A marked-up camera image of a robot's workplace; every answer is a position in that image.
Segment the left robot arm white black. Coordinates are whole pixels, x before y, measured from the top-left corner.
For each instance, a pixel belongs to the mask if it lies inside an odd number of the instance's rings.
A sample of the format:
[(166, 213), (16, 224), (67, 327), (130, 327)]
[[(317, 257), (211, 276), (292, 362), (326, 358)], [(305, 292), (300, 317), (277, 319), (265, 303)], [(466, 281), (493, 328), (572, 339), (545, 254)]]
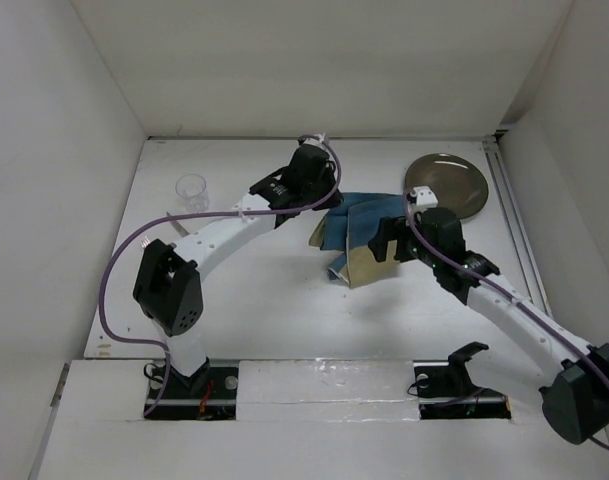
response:
[(208, 275), (301, 212), (342, 201), (339, 162), (323, 137), (305, 135), (298, 143), (289, 164), (252, 185), (231, 210), (174, 244), (155, 240), (144, 250), (133, 297), (168, 346), (172, 384), (185, 396), (200, 394), (207, 382), (208, 357), (196, 324)]

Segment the dark olive round plate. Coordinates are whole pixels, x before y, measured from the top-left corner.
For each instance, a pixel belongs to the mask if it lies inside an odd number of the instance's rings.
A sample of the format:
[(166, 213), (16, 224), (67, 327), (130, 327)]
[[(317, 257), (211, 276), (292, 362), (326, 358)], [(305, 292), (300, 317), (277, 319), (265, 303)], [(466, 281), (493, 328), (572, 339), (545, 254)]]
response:
[(489, 198), (488, 182), (482, 172), (470, 161), (447, 153), (416, 159), (406, 170), (404, 186), (430, 187), (438, 205), (452, 210), (462, 220), (480, 213)]

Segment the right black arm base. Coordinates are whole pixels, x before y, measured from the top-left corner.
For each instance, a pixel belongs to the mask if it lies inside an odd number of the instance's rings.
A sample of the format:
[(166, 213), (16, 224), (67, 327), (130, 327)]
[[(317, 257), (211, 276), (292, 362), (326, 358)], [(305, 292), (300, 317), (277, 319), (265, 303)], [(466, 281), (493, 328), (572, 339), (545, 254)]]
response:
[(413, 381), (406, 393), (419, 401), (421, 420), (510, 420), (508, 398), (473, 383), (467, 363), (489, 346), (471, 342), (452, 352), (446, 360), (413, 362)]

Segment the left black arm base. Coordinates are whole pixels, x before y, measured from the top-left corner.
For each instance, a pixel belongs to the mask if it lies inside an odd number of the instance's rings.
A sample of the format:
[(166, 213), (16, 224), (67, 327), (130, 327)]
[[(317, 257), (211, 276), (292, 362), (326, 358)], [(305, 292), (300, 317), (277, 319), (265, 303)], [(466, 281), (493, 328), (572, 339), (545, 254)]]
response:
[(226, 421), (236, 417), (240, 362), (207, 361), (193, 377), (164, 362), (143, 368), (147, 394), (143, 417), (152, 421)]

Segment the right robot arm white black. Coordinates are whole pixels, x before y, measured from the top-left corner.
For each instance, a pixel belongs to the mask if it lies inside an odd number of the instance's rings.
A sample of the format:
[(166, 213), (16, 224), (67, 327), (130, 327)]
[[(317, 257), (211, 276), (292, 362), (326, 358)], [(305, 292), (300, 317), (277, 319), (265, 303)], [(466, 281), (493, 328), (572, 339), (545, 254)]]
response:
[(368, 243), (376, 261), (386, 259), (391, 243), (396, 260), (425, 264), (443, 290), (535, 362), (548, 380), (539, 389), (542, 413), (560, 437), (580, 445), (609, 425), (609, 343), (591, 344), (519, 296), (498, 266), (467, 248), (452, 211), (435, 207), (381, 218)]

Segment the blue beige cloth placemat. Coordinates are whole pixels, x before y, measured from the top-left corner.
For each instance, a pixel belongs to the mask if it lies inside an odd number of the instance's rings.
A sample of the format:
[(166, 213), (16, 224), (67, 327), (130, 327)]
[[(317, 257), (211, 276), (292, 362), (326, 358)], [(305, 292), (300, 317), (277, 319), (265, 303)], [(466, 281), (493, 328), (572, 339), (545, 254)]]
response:
[(389, 252), (383, 262), (368, 247), (384, 217), (404, 214), (402, 197), (388, 193), (346, 192), (342, 203), (329, 209), (317, 224), (308, 245), (339, 255), (326, 267), (330, 281), (349, 289), (364, 287), (393, 275), (399, 264)]

